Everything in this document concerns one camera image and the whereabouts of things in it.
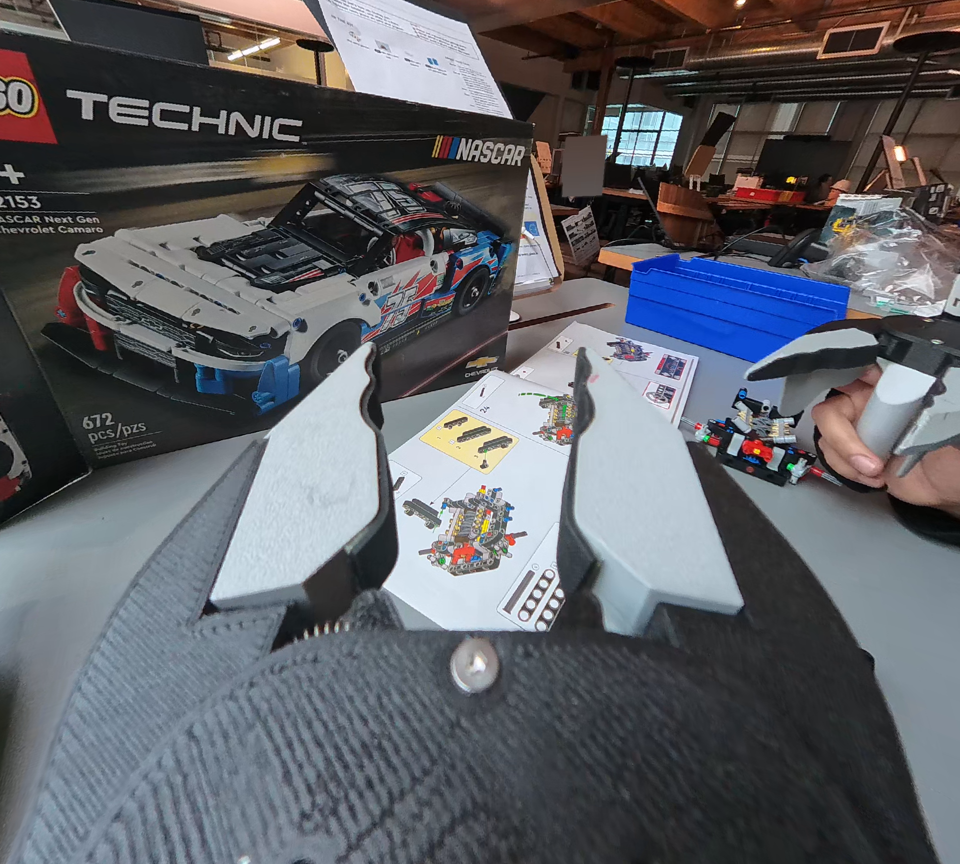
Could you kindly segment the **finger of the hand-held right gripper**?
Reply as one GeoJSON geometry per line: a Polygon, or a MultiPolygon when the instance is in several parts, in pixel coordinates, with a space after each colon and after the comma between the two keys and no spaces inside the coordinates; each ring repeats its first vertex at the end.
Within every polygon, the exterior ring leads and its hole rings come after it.
{"type": "Polygon", "coordinates": [[[846,384],[876,363],[881,319],[833,322],[806,333],[758,361],[748,381],[783,379],[791,384],[823,379],[846,384]]]}
{"type": "Polygon", "coordinates": [[[831,369],[798,373],[784,378],[779,412],[783,418],[797,418],[817,396],[836,387],[836,371],[831,369]]]}

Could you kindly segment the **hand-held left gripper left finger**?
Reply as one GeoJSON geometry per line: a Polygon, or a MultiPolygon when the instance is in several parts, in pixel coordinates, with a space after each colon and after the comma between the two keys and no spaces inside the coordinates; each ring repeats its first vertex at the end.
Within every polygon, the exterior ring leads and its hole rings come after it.
{"type": "Polygon", "coordinates": [[[377,370],[362,344],[270,430],[210,594],[218,610],[343,614],[382,587],[399,541],[377,370]]]}

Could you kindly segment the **partly built lego assembly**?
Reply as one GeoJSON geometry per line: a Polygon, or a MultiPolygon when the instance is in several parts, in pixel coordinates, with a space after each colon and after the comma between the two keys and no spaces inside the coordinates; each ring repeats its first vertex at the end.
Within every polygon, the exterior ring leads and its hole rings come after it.
{"type": "Polygon", "coordinates": [[[797,445],[795,428],[803,412],[787,416],[768,400],[740,388],[724,420],[693,424],[694,437],[714,449],[717,461],[775,486],[797,485],[810,475],[836,486],[841,482],[818,464],[817,455],[797,445]]]}

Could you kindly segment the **clear bags of lego parts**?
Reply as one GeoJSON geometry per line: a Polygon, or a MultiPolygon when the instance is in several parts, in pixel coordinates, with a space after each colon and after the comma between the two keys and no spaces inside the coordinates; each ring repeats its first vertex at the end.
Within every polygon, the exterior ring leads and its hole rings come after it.
{"type": "Polygon", "coordinates": [[[956,227],[931,224],[899,197],[846,195],[818,238],[826,258],[800,271],[846,285],[882,312],[932,317],[957,277],[958,240],[956,227]]]}

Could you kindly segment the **open lego instruction booklet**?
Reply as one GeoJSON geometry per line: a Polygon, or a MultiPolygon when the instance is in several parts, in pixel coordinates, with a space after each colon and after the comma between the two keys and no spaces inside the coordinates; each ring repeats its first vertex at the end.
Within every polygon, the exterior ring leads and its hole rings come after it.
{"type": "Polygon", "coordinates": [[[556,622],[581,347],[680,423],[698,358],[580,323],[518,369],[480,378],[389,459],[399,551],[386,588],[438,626],[546,632],[556,622]]]}

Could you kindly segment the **lego race car box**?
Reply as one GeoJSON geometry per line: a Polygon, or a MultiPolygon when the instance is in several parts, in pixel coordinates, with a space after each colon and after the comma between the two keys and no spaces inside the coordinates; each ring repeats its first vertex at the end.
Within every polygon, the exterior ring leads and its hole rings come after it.
{"type": "Polygon", "coordinates": [[[2,520],[362,344],[384,401],[502,365],[530,124],[10,33],[1,78],[2,520]]]}

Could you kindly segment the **blue plastic bin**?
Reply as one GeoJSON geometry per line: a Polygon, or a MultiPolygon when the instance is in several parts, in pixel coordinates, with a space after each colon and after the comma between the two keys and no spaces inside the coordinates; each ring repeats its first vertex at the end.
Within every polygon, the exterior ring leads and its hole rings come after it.
{"type": "Polygon", "coordinates": [[[636,261],[631,270],[631,284],[653,277],[707,282],[819,306],[826,310],[828,320],[848,316],[850,291],[846,286],[815,281],[781,269],[750,267],[713,258],[684,260],[679,254],[670,254],[636,261]]]}
{"type": "Polygon", "coordinates": [[[631,293],[626,309],[629,324],[750,362],[846,316],[845,301],[796,301],[750,292],[715,299],[658,288],[631,293]]]}

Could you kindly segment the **black monitor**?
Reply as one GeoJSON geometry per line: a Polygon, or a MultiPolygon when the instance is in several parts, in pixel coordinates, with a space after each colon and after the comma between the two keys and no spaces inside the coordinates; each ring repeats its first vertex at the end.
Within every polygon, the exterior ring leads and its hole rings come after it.
{"type": "Polygon", "coordinates": [[[755,164],[755,173],[771,179],[774,186],[785,185],[790,176],[806,177],[814,182],[829,174],[839,180],[847,166],[851,144],[849,140],[825,136],[768,138],[755,164]]]}

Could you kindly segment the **small printed paper sign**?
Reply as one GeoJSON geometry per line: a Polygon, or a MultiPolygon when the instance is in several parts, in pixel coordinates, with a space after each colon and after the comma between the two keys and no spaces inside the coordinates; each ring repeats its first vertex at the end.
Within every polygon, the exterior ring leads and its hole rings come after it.
{"type": "Polygon", "coordinates": [[[589,268],[599,257],[601,242],[591,205],[566,216],[561,222],[575,265],[589,268]]]}

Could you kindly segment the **window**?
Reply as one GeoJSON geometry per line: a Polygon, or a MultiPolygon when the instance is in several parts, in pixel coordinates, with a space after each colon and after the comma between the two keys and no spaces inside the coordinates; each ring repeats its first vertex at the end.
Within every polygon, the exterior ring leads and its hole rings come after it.
{"type": "Polygon", "coordinates": [[[606,136],[606,156],[609,158],[616,149],[615,160],[620,164],[669,166],[673,162],[683,116],[630,104],[621,121],[622,110],[621,105],[606,106],[601,130],[606,136]]]}

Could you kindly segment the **white board sign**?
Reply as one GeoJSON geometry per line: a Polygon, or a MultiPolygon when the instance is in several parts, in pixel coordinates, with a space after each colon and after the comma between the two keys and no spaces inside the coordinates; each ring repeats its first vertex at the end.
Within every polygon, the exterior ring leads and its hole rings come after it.
{"type": "Polygon", "coordinates": [[[604,187],[607,136],[570,136],[563,143],[560,185],[564,198],[599,196],[604,187]]]}

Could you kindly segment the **black round floor lamp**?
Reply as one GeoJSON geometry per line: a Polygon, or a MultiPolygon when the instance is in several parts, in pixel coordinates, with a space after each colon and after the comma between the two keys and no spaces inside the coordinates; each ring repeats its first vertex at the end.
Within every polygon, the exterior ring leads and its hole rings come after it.
{"type": "Polygon", "coordinates": [[[927,59],[932,55],[953,53],[959,49],[959,30],[937,30],[904,35],[892,43],[892,48],[906,56],[916,59],[908,80],[894,105],[882,135],[891,136],[897,120],[903,112],[927,59]]]}
{"type": "Polygon", "coordinates": [[[321,87],[326,87],[328,85],[326,77],[327,71],[323,55],[335,51],[336,48],[334,44],[331,42],[310,38],[296,39],[295,44],[298,47],[312,53],[314,59],[316,84],[321,87]]]}
{"type": "Polygon", "coordinates": [[[621,77],[625,76],[627,80],[627,87],[620,105],[618,124],[616,127],[615,137],[618,140],[622,133],[626,114],[629,110],[633,85],[636,81],[636,78],[638,75],[643,76],[649,73],[650,68],[653,65],[653,60],[650,57],[643,55],[627,55],[617,58],[615,63],[618,75],[621,77]]]}

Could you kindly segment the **printed paper sheet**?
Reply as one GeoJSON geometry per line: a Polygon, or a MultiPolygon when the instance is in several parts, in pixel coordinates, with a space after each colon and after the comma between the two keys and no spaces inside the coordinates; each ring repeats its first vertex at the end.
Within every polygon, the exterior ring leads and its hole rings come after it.
{"type": "Polygon", "coordinates": [[[452,110],[511,117],[474,33],[429,0],[303,0],[354,89],[452,110]]]}

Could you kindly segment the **metal air duct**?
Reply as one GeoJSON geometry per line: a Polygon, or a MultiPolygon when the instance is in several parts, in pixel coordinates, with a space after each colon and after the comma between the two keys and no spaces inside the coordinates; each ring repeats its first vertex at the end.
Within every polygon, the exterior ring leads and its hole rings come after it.
{"type": "Polygon", "coordinates": [[[872,65],[886,61],[908,61],[906,56],[892,48],[894,38],[886,35],[882,48],[876,55],[838,60],[817,60],[817,51],[823,38],[814,42],[774,43],[746,45],[710,51],[694,50],[691,47],[663,49],[654,53],[653,65],[648,76],[665,82],[690,78],[707,79],[721,73],[748,73],[773,68],[797,69],[806,66],[857,66],[872,65]]]}

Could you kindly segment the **wall vent grille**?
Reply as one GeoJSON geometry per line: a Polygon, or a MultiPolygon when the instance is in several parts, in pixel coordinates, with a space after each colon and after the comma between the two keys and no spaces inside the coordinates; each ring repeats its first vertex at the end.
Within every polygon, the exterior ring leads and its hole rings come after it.
{"type": "Polygon", "coordinates": [[[825,31],[817,60],[838,60],[876,55],[882,49],[891,22],[888,20],[834,27],[825,31]]]}

